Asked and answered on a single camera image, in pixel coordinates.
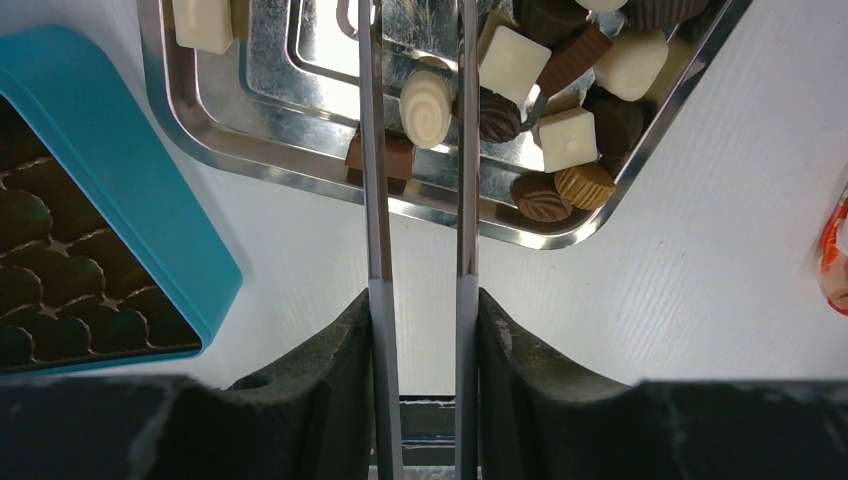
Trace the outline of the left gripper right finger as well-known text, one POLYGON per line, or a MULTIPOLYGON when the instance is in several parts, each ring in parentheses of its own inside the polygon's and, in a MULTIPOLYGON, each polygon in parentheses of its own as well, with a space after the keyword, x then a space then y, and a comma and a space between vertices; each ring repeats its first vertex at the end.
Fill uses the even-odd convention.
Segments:
POLYGON ((479 299, 487 479, 843 479, 847 385, 643 381, 567 358, 479 299))

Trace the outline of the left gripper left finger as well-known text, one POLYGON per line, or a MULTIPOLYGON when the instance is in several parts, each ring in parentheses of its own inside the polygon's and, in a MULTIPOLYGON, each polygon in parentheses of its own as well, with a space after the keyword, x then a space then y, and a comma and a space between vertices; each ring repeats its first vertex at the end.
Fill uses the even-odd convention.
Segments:
POLYGON ((362 479, 373 433, 367 294, 226 389, 183 375, 1 384, 5 479, 362 479))

